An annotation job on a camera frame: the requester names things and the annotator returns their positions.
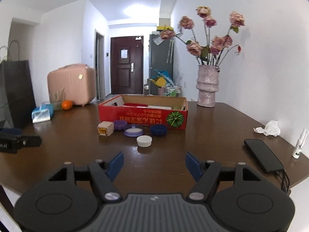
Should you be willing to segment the dark brown entrance door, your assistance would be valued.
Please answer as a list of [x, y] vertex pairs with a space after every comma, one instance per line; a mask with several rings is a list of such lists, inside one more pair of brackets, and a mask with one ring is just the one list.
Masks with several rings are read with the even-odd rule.
[[113, 37], [110, 47], [112, 94], [141, 94], [143, 36]]

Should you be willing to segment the grey refrigerator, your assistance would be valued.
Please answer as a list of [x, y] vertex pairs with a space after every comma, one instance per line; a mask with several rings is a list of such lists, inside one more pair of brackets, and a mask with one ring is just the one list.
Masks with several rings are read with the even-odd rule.
[[149, 78], [157, 80], [160, 73], [173, 80], [174, 40], [162, 40], [159, 32], [152, 32], [149, 39]]

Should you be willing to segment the pink glitter vase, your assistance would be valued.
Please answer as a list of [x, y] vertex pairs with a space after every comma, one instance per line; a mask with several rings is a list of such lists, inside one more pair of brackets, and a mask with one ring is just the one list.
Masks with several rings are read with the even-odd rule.
[[212, 108], [215, 106], [216, 92], [219, 91], [219, 72], [214, 66], [200, 65], [197, 85], [199, 91], [197, 105]]

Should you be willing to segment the black smartphone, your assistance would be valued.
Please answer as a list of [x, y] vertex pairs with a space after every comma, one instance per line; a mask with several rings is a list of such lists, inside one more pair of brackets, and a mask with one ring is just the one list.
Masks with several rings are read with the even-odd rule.
[[283, 172], [284, 166], [261, 139], [245, 139], [244, 145], [266, 174]]

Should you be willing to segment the lavender wide jar lid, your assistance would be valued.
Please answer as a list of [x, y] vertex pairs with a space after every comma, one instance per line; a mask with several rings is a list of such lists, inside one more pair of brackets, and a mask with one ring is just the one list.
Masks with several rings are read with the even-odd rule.
[[144, 134], [142, 125], [129, 124], [124, 128], [124, 135], [127, 137], [139, 137]]

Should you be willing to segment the orange tangerine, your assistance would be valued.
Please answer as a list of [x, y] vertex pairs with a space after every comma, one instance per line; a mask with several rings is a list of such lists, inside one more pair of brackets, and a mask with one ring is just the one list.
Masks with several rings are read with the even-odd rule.
[[73, 102], [70, 100], [64, 100], [61, 104], [61, 108], [65, 111], [69, 111], [73, 107]]

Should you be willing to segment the small white spray bottle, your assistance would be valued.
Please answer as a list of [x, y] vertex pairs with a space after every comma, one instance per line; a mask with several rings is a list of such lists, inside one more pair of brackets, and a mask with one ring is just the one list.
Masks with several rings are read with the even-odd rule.
[[298, 159], [300, 157], [300, 154], [302, 153], [307, 136], [308, 136], [308, 130], [303, 129], [300, 137], [297, 140], [293, 153], [292, 153], [292, 157], [294, 159]]

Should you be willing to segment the white ribbed bottle cap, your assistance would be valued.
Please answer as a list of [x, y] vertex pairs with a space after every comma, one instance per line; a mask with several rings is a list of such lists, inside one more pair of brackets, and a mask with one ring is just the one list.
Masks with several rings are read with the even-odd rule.
[[147, 135], [142, 135], [137, 137], [137, 145], [142, 148], [150, 147], [152, 144], [152, 137]]

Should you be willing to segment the white red lint brush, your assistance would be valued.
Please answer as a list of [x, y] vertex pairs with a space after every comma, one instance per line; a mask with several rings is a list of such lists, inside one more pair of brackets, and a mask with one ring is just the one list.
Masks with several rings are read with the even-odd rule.
[[155, 105], [147, 105], [147, 104], [139, 104], [139, 103], [124, 103], [123, 106], [172, 110], [172, 108], [169, 106], [155, 106]]

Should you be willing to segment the blue tissue pack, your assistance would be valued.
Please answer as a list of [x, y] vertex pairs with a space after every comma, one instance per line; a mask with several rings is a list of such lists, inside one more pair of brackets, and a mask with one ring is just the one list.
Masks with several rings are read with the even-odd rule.
[[54, 113], [54, 107], [49, 102], [42, 103], [40, 106], [36, 107], [31, 114], [32, 123], [41, 123], [50, 121]]

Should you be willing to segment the pink hard-shell suitcase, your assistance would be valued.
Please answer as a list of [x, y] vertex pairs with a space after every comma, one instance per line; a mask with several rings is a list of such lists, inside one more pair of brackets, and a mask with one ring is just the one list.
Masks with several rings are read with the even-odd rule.
[[48, 91], [64, 91], [64, 99], [86, 105], [96, 97], [95, 70], [87, 64], [70, 64], [47, 75]]

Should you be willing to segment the purple ribbed cap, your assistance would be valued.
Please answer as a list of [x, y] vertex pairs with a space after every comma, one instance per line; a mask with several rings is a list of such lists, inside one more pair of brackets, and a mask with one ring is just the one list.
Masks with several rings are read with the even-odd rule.
[[117, 131], [123, 131], [128, 123], [125, 120], [115, 120], [113, 121], [114, 129]]

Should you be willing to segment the red cardboard pumpkin box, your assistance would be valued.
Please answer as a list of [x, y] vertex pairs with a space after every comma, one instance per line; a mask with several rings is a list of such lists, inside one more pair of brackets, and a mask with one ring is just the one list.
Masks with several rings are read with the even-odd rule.
[[[169, 106], [172, 110], [123, 106], [124, 103], [139, 103], [155, 106]], [[185, 106], [186, 110], [173, 110], [175, 106]], [[129, 124], [152, 126], [165, 125], [168, 129], [185, 130], [188, 118], [188, 102], [184, 97], [164, 97], [145, 95], [117, 95], [98, 105], [101, 122], [125, 120]]]

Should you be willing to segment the dried pink rose bouquet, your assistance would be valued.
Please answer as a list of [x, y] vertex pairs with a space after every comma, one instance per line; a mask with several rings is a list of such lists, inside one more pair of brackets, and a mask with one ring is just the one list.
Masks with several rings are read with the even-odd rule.
[[185, 44], [187, 51], [193, 55], [199, 65], [208, 65], [219, 68], [223, 60], [229, 52], [235, 51], [235, 54], [241, 53], [241, 46], [233, 44], [233, 39], [230, 32], [239, 33], [239, 28], [245, 26], [244, 16], [236, 11], [229, 15], [229, 28], [226, 35], [219, 37], [211, 36], [211, 29], [217, 26], [217, 20], [212, 16], [212, 10], [208, 6], [199, 6], [196, 8], [196, 14], [203, 21], [204, 34], [206, 38], [205, 45], [201, 45], [197, 41], [194, 32], [195, 23], [187, 16], [182, 16], [178, 23], [179, 30], [189, 30], [192, 33], [192, 38], [185, 41], [181, 39], [180, 34], [176, 34], [174, 30], [164, 30], [160, 32], [162, 40], [179, 39]]

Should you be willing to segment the crumpled white tissue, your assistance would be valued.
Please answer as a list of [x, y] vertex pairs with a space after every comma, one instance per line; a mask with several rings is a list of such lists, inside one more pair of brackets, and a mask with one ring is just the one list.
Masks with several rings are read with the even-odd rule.
[[262, 127], [254, 128], [254, 132], [258, 134], [264, 134], [265, 136], [274, 136], [274, 137], [277, 137], [281, 134], [279, 122], [276, 120], [269, 121], [264, 128]]

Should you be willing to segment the dark blue ribbed cap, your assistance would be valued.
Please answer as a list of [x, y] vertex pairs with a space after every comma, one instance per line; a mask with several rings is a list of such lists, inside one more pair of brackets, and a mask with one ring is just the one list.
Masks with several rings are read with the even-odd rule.
[[150, 127], [150, 132], [152, 136], [162, 137], [167, 133], [167, 127], [165, 125], [156, 124]]

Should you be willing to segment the black paper shopping bag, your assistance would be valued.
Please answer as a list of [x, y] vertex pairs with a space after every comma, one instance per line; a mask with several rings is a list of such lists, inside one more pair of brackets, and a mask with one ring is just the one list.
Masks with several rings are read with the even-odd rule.
[[35, 109], [29, 61], [12, 61], [10, 47], [1, 46], [6, 55], [1, 59], [1, 127], [23, 128], [32, 122]]

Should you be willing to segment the yellow box on refrigerator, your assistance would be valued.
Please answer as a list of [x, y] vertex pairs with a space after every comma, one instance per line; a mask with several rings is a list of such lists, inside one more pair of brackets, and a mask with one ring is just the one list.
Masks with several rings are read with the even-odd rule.
[[164, 30], [173, 30], [173, 27], [166, 26], [166, 25], [164, 25], [164, 26], [157, 26], [157, 31], [162, 32]]

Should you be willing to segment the small beige wooden box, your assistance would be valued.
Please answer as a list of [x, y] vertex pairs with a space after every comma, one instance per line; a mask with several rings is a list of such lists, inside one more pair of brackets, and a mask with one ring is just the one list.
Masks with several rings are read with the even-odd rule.
[[114, 123], [103, 121], [98, 124], [97, 131], [100, 136], [108, 137], [114, 132]]

